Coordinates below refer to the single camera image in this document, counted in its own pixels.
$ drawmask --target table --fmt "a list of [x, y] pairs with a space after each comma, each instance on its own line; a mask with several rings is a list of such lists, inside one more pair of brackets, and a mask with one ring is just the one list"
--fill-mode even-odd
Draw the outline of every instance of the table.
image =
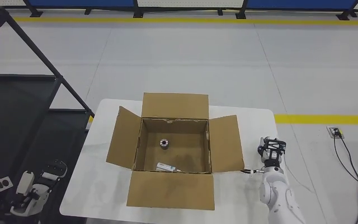
[[[214, 174], [215, 210], [127, 207], [131, 171], [106, 162], [119, 106], [140, 116], [141, 101], [104, 99], [100, 102], [76, 168], [60, 206], [66, 216], [144, 223], [268, 223], [260, 202], [260, 174]], [[273, 113], [267, 109], [209, 106], [209, 117], [236, 114], [245, 168], [263, 166], [257, 153], [261, 137], [277, 137]]]

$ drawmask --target yellow floor line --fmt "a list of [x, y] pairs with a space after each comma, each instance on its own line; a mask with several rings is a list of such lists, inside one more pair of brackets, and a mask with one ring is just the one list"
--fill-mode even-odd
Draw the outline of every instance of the yellow floor line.
[[275, 114], [277, 124], [355, 124], [358, 115], [310, 115], [310, 114]]
[[15, 17], [17, 22], [92, 22], [92, 23], [212, 23], [212, 24], [274, 24], [274, 25], [344, 25], [357, 26], [358, 21], [340, 20], [236, 20], [233, 18], [71, 18]]

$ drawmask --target open cardboard box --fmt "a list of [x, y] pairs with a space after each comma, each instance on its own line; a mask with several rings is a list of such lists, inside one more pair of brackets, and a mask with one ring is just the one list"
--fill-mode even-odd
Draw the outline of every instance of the open cardboard box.
[[145, 93], [142, 117], [119, 108], [106, 161], [133, 170], [127, 206], [214, 210], [212, 173], [244, 168], [237, 117], [209, 120], [207, 95]]

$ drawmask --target white wall panel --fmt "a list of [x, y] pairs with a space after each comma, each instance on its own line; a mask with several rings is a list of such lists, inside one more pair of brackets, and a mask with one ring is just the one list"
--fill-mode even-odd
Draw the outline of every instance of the white wall panel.
[[24, 6], [22, 0], [0, 0], [0, 6]]
[[243, 0], [138, 0], [141, 7], [241, 7]]

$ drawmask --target power socket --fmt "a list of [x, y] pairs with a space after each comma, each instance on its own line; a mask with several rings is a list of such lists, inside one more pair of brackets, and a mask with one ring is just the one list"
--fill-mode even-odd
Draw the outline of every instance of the power socket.
[[344, 139], [345, 136], [343, 135], [343, 132], [342, 130], [340, 130], [338, 127], [330, 127], [330, 126], [327, 126], [327, 130], [328, 130], [328, 133], [329, 133], [329, 136], [331, 136], [331, 138], [334, 138], [335, 137], [335, 129], [338, 129], [338, 131], [341, 133], [342, 135], [342, 138]]

